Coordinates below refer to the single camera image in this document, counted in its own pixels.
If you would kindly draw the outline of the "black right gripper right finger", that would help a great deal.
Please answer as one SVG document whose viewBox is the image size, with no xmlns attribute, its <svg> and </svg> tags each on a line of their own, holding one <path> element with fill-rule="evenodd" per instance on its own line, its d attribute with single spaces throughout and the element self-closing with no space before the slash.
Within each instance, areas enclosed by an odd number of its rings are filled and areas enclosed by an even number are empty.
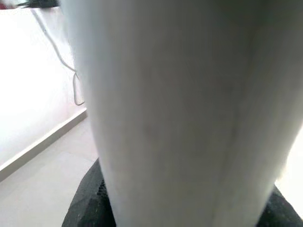
<svg viewBox="0 0 303 227">
<path fill-rule="evenodd" d="M 258 227 L 302 227 L 303 220 L 274 185 L 258 220 Z"/>
</svg>

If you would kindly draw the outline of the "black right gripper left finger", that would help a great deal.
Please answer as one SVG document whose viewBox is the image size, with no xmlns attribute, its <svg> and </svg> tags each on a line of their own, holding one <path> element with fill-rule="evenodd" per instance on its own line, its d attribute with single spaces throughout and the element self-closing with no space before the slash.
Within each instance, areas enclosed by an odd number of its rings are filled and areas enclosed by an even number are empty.
<svg viewBox="0 0 303 227">
<path fill-rule="evenodd" d="M 82 178 L 64 217 L 63 227 L 115 227 L 99 161 Z"/>
</svg>

